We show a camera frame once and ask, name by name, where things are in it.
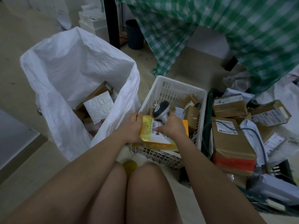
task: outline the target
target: hand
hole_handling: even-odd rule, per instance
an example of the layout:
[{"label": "hand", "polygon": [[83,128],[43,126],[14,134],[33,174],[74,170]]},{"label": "hand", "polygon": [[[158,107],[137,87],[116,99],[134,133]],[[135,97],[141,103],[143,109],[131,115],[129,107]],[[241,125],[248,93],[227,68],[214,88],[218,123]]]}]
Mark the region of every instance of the hand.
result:
[{"label": "hand", "polygon": [[178,118],[174,112],[169,112],[168,120],[165,125],[161,127],[156,127],[155,131],[162,132],[167,137],[170,137],[175,141],[178,137],[181,138],[182,136],[186,135],[186,129],[183,124],[183,121]]},{"label": "hand", "polygon": [[137,143],[145,147],[144,141],[139,136],[142,127],[142,113],[138,115],[138,119],[136,118],[137,112],[134,112],[130,116],[129,122],[118,128],[117,131],[125,143]]}]

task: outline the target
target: yellow package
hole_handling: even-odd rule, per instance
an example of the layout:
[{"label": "yellow package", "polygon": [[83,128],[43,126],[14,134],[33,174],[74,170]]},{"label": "yellow package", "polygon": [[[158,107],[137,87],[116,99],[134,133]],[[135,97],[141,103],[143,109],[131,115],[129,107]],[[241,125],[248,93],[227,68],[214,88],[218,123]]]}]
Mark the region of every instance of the yellow package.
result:
[{"label": "yellow package", "polygon": [[[188,121],[183,120],[183,124],[188,132]],[[161,149],[161,150],[172,150],[177,152],[178,148],[175,142],[169,137],[165,136],[161,132],[156,132],[155,128],[163,126],[160,120],[154,119],[152,116],[144,115],[142,117],[142,128],[140,130],[140,138],[145,142],[146,147],[150,149]]]}]

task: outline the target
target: barcode scanner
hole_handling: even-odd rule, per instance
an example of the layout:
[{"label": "barcode scanner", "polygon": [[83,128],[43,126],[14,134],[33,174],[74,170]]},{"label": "barcode scanner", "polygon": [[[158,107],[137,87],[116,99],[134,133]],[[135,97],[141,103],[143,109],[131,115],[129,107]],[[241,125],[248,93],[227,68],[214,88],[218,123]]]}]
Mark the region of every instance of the barcode scanner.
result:
[{"label": "barcode scanner", "polygon": [[152,112],[152,116],[155,119],[162,120],[162,123],[165,124],[168,119],[168,112],[169,112],[169,102],[162,101]]}]

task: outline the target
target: black plastic crate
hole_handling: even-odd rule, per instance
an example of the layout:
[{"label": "black plastic crate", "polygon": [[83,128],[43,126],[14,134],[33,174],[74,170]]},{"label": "black plastic crate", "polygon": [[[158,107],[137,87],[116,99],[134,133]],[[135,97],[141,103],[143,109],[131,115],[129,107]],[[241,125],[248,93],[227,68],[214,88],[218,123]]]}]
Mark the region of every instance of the black plastic crate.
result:
[{"label": "black plastic crate", "polygon": [[[206,105],[206,111],[205,111],[205,116],[204,116],[204,126],[207,125],[203,129],[202,133],[202,148],[201,152],[208,157],[209,156],[209,147],[210,147],[210,136],[211,136],[211,117],[215,116],[213,109],[212,109],[212,103],[213,99],[216,97],[222,97],[224,93],[217,90],[217,89],[210,89],[210,91],[207,94],[207,105]],[[249,103],[247,107],[257,107],[258,105]],[[293,181],[293,176],[291,173],[290,165],[289,162],[286,160],[278,165],[278,168],[280,170],[280,173],[283,175],[277,175],[277,178],[280,178],[286,182],[289,182],[291,184],[294,184]],[[181,169],[181,175],[180,175],[180,180],[179,182],[182,185],[185,185],[189,188],[191,188],[190,182],[188,175],[186,173],[186,169],[182,168]],[[278,208],[272,207],[270,204],[267,203],[267,198],[264,197],[263,195],[248,191],[246,189],[243,189],[241,187],[238,187],[241,192],[246,196],[246,198],[250,201],[250,203],[255,207],[255,209],[258,212],[265,212],[265,213],[271,213],[275,215],[287,215],[287,216],[296,216],[299,217],[299,210],[297,210],[297,206],[293,206],[292,208],[285,205],[284,203],[280,201],[275,201],[277,203],[280,203],[285,206],[286,210],[280,210]]]}]

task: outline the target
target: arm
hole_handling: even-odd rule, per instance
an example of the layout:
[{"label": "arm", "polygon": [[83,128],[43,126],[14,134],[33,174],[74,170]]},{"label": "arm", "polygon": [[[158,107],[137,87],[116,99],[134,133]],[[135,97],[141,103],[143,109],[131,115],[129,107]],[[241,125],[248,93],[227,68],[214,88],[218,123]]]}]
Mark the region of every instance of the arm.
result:
[{"label": "arm", "polygon": [[73,223],[105,181],[124,144],[144,143],[139,137],[142,117],[136,120],[136,116],[132,114],[129,123],[69,163],[4,223]]},{"label": "arm", "polygon": [[266,223],[243,193],[187,137],[181,119],[174,113],[170,112],[167,123],[156,131],[175,141],[206,223]]}]

